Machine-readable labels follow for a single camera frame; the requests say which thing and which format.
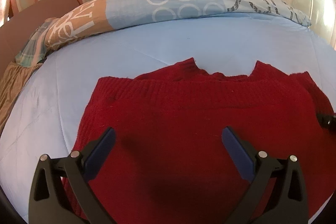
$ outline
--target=bed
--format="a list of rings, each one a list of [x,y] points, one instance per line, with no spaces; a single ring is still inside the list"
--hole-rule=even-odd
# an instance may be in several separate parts
[[[150,0],[155,7],[165,1]],[[269,15],[264,0],[239,8],[237,0],[226,0],[230,5],[224,7],[216,0],[204,1],[201,9],[172,2],[173,8],[152,9],[148,15],[138,11],[138,17],[120,12],[122,5],[116,2],[118,9],[111,9],[114,15],[106,18],[113,29],[105,25],[101,34],[85,33],[80,41],[55,45],[22,89],[0,138],[0,185],[26,222],[39,157],[71,152],[100,77],[134,78],[190,57],[209,73],[249,75],[259,60],[287,74],[308,71],[336,112],[336,51],[307,28],[304,15],[285,7]],[[223,13],[232,7],[234,13]],[[182,13],[185,8],[188,15]]]

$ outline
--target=folded sweater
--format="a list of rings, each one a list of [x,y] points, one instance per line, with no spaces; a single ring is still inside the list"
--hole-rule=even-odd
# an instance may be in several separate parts
[[[90,186],[119,224],[222,223],[249,185],[221,143],[231,126],[272,157],[298,157],[311,217],[336,188],[336,137],[316,112],[333,110],[308,73],[257,62],[250,76],[226,77],[189,59],[133,80],[99,79],[73,149],[115,129],[115,147]],[[68,182],[65,189],[85,217]]]

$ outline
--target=brown blanket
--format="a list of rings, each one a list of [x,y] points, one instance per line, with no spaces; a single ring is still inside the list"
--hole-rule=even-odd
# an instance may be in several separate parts
[[[13,62],[7,66],[0,80],[0,136],[13,109],[16,98],[32,73],[41,66],[42,64],[37,64],[26,68]]]

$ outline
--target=silver screw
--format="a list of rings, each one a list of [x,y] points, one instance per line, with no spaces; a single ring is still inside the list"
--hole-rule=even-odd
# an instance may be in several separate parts
[[[267,157],[267,153],[265,151],[259,151],[258,153],[260,158],[266,158]]]
[[[47,158],[48,158],[48,155],[47,155],[47,154],[43,154],[43,155],[40,157],[40,160],[41,160],[41,161],[45,161],[45,160],[47,160]]]
[[[77,158],[79,156],[79,151],[72,151],[70,156],[71,158]]]
[[[289,158],[291,159],[291,161],[294,161],[294,162],[296,162],[296,161],[297,161],[297,157],[296,157],[296,156],[294,156],[294,155],[291,155]]]

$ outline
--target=light blue mattress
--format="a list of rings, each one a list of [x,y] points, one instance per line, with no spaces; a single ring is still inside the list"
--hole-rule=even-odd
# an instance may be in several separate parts
[[[39,156],[65,157],[97,80],[133,78],[194,57],[209,73],[249,75],[257,60],[308,71],[336,110],[336,51],[306,27],[258,14],[184,19],[105,33],[51,54],[21,92],[0,139],[0,184],[28,221]]]

